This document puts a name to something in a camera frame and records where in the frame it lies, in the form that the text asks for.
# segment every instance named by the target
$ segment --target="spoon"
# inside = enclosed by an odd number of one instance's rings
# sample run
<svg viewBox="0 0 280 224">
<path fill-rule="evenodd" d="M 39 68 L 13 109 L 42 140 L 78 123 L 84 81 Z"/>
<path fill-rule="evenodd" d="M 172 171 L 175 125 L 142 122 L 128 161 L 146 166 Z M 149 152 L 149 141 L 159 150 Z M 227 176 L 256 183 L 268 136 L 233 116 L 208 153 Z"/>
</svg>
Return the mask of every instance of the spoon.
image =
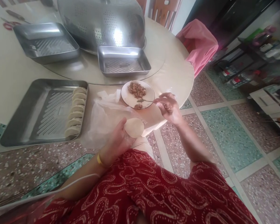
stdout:
<svg viewBox="0 0 280 224">
<path fill-rule="evenodd" d="M 140 100 L 137 100 L 137 103 L 142 103 L 144 101 L 146 101 L 146 102 L 153 102 L 153 101 L 149 101 L 149 100 L 145 100 L 145 99 L 140 99 Z"/>
</svg>

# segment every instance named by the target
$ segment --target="red scissors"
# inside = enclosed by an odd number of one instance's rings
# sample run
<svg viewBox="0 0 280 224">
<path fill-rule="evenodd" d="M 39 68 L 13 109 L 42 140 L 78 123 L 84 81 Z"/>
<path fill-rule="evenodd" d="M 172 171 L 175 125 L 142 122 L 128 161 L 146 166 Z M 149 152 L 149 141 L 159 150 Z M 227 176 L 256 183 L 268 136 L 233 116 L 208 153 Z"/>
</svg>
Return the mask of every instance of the red scissors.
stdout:
<svg viewBox="0 0 280 224">
<path fill-rule="evenodd" d="M 3 24 L 3 27 L 7 30 L 12 30 L 12 28 L 14 26 L 21 25 L 21 23 L 19 23 L 19 22 L 14 22 L 14 21 L 10 22 L 10 21 L 7 21 L 6 19 L 3 19 L 3 18 L 1 18 L 1 19 L 5 22 Z"/>
</svg>

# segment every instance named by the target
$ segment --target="gold bracelet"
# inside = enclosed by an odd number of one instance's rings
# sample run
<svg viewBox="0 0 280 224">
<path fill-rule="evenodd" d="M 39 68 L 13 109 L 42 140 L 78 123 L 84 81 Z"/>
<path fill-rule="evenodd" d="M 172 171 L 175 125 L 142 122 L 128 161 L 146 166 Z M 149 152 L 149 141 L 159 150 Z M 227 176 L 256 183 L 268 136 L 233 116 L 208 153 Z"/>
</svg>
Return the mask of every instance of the gold bracelet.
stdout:
<svg viewBox="0 0 280 224">
<path fill-rule="evenodd" d="M 100 152 L 97 154 L 96 159 L 97 159 L 97 162 L 104 168 L 110 168 L 112 166 L 112 164 L 111 164 L 111 166 L 106 166 L 105 164 L 102 163 L 102 161 L 100 159 Z"/>
</svg>

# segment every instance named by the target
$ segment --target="metal tray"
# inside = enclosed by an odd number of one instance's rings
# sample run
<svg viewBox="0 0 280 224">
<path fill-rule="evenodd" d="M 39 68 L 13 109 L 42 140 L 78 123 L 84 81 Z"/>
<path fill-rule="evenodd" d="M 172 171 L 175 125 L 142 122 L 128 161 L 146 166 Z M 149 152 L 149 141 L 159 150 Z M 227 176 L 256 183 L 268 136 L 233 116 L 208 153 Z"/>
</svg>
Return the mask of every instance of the metal tray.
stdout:
<svg viewBox="0 0 280 224">
<path fill-rule="evenodd" d="M 13 30 L 26 56 L 39 64 L 79 56 L 79 45 L 60 23 L 25 24 Z"/>
<path fill-rule="evenodd" d="M 106 77 L 147 75 L 151 70 L 141 48 L 99 46 L 97 57 Z"/>
<path fill-rule="evenodd" d="M 59 79 L 33 81 L 7 125 L 0 144 L 4 147 L 28 146 L 77 138 L 65 138 L 64 135 L 72 92 L 76 87 L 88 89 L 88 83 Z"/>
</svg>

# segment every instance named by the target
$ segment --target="perforated metal lid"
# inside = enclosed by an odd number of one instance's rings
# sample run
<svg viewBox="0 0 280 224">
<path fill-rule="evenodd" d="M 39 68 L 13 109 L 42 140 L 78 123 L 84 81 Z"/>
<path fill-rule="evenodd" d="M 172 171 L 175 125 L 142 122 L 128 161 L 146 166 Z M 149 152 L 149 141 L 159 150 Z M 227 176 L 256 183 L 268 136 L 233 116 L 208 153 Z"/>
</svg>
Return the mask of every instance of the perforated metal lid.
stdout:
<svg viewBox="0 0 280 224">
<path fill-rule="evenodd" d="M 136 0 L 58 0 L 65 28 L 80 48 L 145 47 L 145 21 Z"/>
</svg>

